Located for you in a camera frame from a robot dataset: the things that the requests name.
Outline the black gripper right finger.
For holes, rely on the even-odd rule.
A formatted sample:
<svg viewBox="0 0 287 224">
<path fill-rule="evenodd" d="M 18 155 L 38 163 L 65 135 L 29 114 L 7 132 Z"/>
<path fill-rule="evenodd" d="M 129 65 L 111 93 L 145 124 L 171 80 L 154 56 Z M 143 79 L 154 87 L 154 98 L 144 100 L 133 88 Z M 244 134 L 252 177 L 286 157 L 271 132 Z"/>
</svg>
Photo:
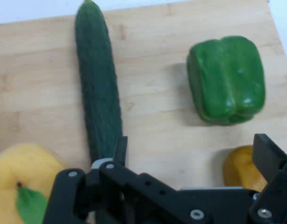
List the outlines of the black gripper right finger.
<svg viewBox="0 0 287 224">
<path fill-rule="evenodd" d="M 266 134 L 255 134 L 252 161 L 267 185 L 249 209 L 252 224 L 287 224 L 287 154 Z"/>
</svg>

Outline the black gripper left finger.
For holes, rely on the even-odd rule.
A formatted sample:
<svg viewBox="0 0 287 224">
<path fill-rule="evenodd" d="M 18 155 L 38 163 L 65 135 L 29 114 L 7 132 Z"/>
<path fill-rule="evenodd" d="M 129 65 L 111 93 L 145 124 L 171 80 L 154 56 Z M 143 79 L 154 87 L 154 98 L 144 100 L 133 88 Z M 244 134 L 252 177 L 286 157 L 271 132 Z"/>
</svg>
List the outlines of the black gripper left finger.
<svg viewBox="0 0 287 224">
<path fill-rule="evenodd" d="M 65 169 L 55 178 L 45 224 L 84 224 L 92 211 L 117 224 L 210 224 L 212 214 L 149 174 L 125 167 L 128 139 L 122 137 L 111 159 L 97 160 L 85 173 Z"/>
</svg>

